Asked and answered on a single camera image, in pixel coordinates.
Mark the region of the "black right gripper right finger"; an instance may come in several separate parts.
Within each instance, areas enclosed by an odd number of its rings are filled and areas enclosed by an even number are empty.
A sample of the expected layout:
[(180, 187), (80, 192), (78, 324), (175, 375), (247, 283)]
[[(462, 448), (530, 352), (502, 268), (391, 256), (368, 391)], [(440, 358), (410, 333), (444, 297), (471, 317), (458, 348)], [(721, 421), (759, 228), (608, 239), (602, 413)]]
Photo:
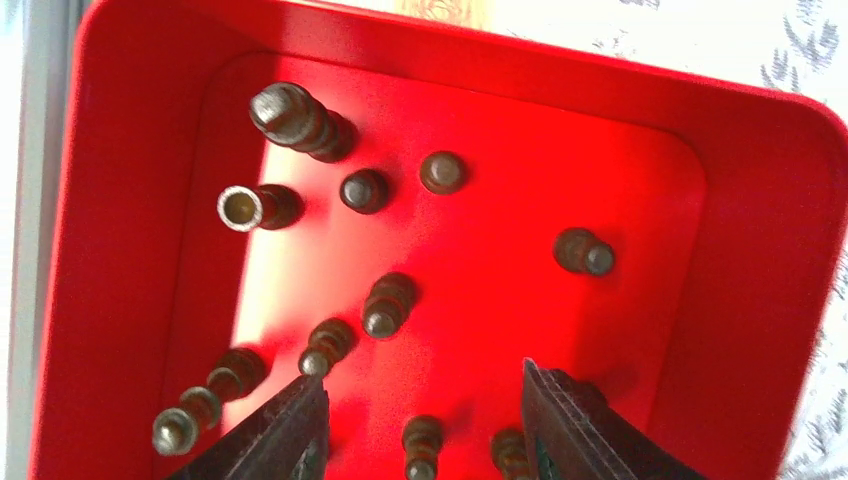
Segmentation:
[(702, 479), (613, 410), (593, 384), (523, 360), (521, 417), (534, 479)]

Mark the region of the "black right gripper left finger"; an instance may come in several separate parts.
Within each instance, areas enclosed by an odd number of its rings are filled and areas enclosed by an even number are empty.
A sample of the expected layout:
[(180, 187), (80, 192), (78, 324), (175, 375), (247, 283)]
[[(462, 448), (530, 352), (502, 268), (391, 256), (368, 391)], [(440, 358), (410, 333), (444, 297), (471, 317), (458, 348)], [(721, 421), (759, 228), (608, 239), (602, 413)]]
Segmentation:
[(301, 375), (170, 477), (321, 480), (329, 433), (323, 379)]

